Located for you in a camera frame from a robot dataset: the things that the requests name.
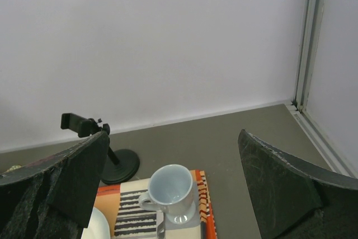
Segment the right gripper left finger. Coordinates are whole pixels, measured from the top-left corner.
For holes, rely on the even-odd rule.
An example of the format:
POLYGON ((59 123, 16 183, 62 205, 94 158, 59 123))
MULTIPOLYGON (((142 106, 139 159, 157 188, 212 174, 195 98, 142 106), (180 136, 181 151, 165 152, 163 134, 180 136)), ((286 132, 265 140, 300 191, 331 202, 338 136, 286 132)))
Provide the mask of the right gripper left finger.
POLYGON ((81 238, 88 227, 109 136, 1 174, 1 238, 81 238))

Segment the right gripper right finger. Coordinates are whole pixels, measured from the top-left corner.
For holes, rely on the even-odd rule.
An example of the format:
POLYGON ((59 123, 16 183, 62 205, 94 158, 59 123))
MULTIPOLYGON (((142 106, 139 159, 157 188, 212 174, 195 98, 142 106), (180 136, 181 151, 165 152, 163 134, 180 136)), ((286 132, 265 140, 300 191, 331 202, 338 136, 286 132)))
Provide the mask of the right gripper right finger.
POLYGON ((357 179, 283 152, 244 129, 238 148, 262 238, 357 238, 357 179))

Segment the black clamp phone stand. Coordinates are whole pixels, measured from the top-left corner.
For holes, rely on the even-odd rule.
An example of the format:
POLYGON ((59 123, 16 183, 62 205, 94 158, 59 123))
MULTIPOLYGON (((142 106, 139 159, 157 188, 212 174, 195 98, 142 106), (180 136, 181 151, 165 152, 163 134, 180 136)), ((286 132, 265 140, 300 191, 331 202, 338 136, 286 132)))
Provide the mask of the black clamp phone stand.
MULTIPOLYGON (((63 113, 60 127, 77 133, 79 138, 86 138, 98 132, 110 134, 110 126, 101 119, 84 118, 74 113, 63 113)), ((136 174, 139 166, 139 156, 133 150, 113 151, 109 148, 101 181, 106 185, 127 182, 136 174)))

